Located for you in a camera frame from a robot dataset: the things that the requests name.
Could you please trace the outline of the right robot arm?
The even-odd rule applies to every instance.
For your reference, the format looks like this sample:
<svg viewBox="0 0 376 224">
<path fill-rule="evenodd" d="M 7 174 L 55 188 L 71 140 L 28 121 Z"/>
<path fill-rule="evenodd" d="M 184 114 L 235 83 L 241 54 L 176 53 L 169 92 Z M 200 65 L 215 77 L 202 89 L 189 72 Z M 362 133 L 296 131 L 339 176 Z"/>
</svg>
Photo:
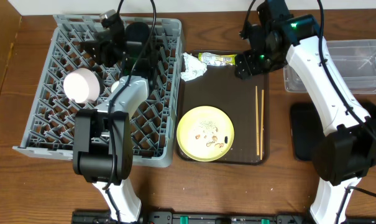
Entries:
<svg viewBox="0 0 376 224">
<path fill-rule="evenodd" d="M 252 2 L 259 24 L 244 21 L 240 37 L 250 49 L 236 57 L 240 79 L 289 65 L 298 74 L 318 112 L 324 139 L 313 151 L 319 175 L 310 206 L 315 223 L 343 223 L 351 193 L 376 165 L 376 118 L 355 99 L 329 55 L 324 21 L 296 17 L 284 0 Z"/>
</svg>

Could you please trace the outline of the pink bowl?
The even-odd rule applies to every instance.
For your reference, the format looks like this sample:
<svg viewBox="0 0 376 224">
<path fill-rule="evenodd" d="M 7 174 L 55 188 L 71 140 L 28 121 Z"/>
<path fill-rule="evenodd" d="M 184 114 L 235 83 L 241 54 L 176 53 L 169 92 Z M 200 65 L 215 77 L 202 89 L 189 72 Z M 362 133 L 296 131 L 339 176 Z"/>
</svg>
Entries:
<svg viewBox="0 0 376 224">
<path fill-rule="evenodd" d="M 63 90 L 76 103 L 92 103 L 100 94 L 100 84 L 91 70 L 79 68 L 65 77 Z"/>
</svg>

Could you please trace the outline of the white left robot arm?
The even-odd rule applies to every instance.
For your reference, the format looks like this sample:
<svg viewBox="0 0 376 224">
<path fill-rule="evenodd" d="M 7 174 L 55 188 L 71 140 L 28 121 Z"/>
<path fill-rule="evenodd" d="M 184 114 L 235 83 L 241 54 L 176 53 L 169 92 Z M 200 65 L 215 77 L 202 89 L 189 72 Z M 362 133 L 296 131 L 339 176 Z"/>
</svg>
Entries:
<svg viewBox="0 0 376 224">
<path fill-rule="evenodd" d="M 75 116 L 73 170 L 103 195 L 110 211 L 95 223 L 147 223 L 129 175 L 133 162 L 130 120 L 157 82 L 155 26 L 125 25 L 119 10 L 100 15 L 104 31 L 82 46 L 98 65 L 121 64 L 119 84 L 106 101 Z"/>
</svg>

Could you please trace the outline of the white plastic cup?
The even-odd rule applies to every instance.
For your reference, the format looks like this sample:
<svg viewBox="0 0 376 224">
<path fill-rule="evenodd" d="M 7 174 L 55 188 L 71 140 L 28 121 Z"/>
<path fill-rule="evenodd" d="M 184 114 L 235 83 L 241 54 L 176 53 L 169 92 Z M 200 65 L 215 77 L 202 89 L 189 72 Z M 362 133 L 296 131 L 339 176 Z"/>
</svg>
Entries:
<svg viewBox="0 0 376 224">
<path fill-rule="evenodd" d="M 116 82 L 114 82 L 112 84 L 112 86 L 111 86 L 111 93 L 113 93 L 116 90 L 116 88 L 119 86 L 119 84 L 120 84 L 119 81 L 116 81 Z"/>
</svg>

